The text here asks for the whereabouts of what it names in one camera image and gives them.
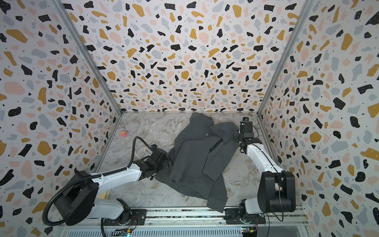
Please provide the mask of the dark grey jacket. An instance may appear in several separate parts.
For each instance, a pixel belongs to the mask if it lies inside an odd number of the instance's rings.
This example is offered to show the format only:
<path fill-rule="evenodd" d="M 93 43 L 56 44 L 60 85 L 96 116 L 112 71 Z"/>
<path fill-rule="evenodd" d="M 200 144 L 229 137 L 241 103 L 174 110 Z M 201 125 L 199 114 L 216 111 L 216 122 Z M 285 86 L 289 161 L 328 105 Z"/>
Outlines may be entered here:
<path fill-rule="evenodd" d="M 172 165 L 156 180 L 186 196 L 205 199 L 207 207 L 223 212 L 228 200 L 223 172 L 239 147 L 237 131 L 233 122 L 215 123 L 193 113 L 169 151 Z"/>

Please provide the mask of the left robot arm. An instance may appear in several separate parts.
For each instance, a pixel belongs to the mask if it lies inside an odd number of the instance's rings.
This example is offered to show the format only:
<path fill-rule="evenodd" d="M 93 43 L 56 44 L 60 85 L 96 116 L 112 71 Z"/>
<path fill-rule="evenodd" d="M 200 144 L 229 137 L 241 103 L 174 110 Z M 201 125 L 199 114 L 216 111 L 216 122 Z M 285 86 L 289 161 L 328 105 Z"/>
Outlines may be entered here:
<path fill-rule="evenodd" d="M 62 217 L 62 223 L 73 226 L 88 218 L 101 218 L 125 225 L 132 220 L 132 210 L 126 202 L 101 199 L 99 195 L 124 185 L 146 178 L 153 179 L 159 171 L 171 166 L 168 153 L 155 148 L 151 155 L 104 173 L 76 173 L 52 199 Z"/>

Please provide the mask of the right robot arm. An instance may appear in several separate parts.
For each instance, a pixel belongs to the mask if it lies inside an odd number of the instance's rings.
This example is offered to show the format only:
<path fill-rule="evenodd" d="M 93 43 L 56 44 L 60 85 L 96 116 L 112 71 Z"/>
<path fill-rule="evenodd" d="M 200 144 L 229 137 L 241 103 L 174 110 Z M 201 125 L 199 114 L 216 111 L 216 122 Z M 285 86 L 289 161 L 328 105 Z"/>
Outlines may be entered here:
<path fill-rule="evenodd" d="M 257 196 L 243 199 L 239 204 L 239 217 L 243 223 L 251 223 L 259 215 L 266 213 L 287 213 L 296 209 L 295 177 L 285 171 L 266 152 L 264 145 L 255 135 L 253 123 L 244 117 L 240 129 L 234 138 L 240 147 L 240 152 L 253 161 L 261 174 Z"/>

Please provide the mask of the pink sticker on table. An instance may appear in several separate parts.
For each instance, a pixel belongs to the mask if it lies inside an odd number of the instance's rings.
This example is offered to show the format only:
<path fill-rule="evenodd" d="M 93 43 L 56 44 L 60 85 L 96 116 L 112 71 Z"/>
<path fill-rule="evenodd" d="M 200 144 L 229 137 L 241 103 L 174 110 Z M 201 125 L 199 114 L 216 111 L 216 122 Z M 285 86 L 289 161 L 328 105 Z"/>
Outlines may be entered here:
<path fill-rule="evenodd" d="M 119 136 L 121 136 L 121 137 L 127 137 L 128 136 L 128 132 L 127 131 L 122 131 L 120 134 L 119 134 Z"/>

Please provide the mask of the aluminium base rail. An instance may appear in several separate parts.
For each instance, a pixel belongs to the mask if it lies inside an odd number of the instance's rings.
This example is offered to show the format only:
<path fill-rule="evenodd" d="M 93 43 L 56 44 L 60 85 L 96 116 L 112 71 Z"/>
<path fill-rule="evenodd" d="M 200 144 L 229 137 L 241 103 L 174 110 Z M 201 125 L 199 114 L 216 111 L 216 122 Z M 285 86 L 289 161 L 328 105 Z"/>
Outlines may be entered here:
<path fill-rule="evenodd" d="M 75 226 L 58 227 L 58 237 L 311 237 L 304 211 L 257 214 L 240 218 L 236 206 L 223 213 L 206 207 L 140 207 L 125 225 L 87 219 Z"/>

